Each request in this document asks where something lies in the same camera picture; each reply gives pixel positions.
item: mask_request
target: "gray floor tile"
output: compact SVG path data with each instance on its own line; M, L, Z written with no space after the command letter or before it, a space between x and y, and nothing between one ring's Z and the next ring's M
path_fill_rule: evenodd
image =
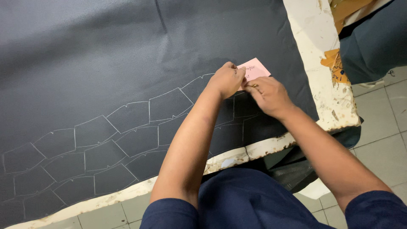
M139 229L140 225L141 225L141 220L132 222L129 225L130 225L130 229Z
M339 205L324 209L324 212L329 226L337 229L348 228L345 216L339 208Z
M392 187L396 194L405 204L407 204L407 182Z
M148 193L142 196L136 196L130 200L122 201L123 209L129 222L141 220L144 211L150 203L150 196L151 193Z
M302 203L304 206L311 212L316 212L319 210L322 210L322 205L321 201L319 199L314 200L311 198L308 198L304 195L301 195L299 193L295 193L294 196Z
M338 205L338 202L336 202L336 199L333 196L332 192L321 196L320 200L323 209Z
M112 229L127 223L120 203L78 215L83 229Z
M401 133L401 137L404 140L404 145L406 145L407 148L407 131L404 131L403 133Z
M388 186L407 181L407 151L401 134L355 149L357 158Z
M384 88L361 95L355 101L359 115L365 120L360 140L355 147L399 133Z
M328 225L328 221L326 220L326 216L323 210L316 211L312 213L312 215L318 220L318 222Z
M50 225L46 225L44 227L39 227L39 229L82 229L81 224L79 223L79 219L77 216L68 218L66 220L62 220L59 222L51 223Z
M386 76L383 77L384 85L389 86L407 79L407 66L397 67L392 69L392 71L393 72L391 74L386 74Z
M373 88L364 88L358 84L352 85L353 97L360 96L380 88L384 88L384 84L377 84Z
M401 132L407 130L407 80L386 87Z
M125 224L125 225L121 225L119 227L115 227L113 229L130 229L130 226L128 224Z

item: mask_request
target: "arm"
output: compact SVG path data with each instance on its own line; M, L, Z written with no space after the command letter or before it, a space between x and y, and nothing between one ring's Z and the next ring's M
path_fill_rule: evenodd
M226 63L199 96L171 142L151 193L150 202L178 198L198 208L198 191L221 102L242 84L245 68Z
M334 194L342 211L362 193L373 190L391 192L349 150L296 107L284 86L273 77L249 81L245 90L251 93L266 114L278 119L293 135L319 178Z

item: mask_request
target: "forearm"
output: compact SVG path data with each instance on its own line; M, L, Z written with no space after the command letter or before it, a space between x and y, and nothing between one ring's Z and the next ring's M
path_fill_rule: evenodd
M151 194L186 200L196 208L221 95L205 89L174 136Z
M332 191L343 211L353 198L364 192L391 191L298 107L289 112L282 123L293 135L318 176Z

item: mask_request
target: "person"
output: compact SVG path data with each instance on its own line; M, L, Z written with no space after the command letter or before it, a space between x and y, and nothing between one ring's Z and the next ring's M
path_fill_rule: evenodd
M221 102L242 86L289 130L332 191L349 228L407 228L407 207L349 150L295 106L273 77L246 82L228 62L212 76L178 129L140 228L331 228L290 192L253 169L228 168L201 185Z

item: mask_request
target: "navy blue shirt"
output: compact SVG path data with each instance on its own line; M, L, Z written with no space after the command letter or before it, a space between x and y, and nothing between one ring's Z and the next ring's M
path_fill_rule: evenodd
M180 199L154 201L140 228L332 228L257 170L225 169L201 185L198 201L198 210ZM346 207L345 217L350 229L407 228L406 205L385 191L357 196Z

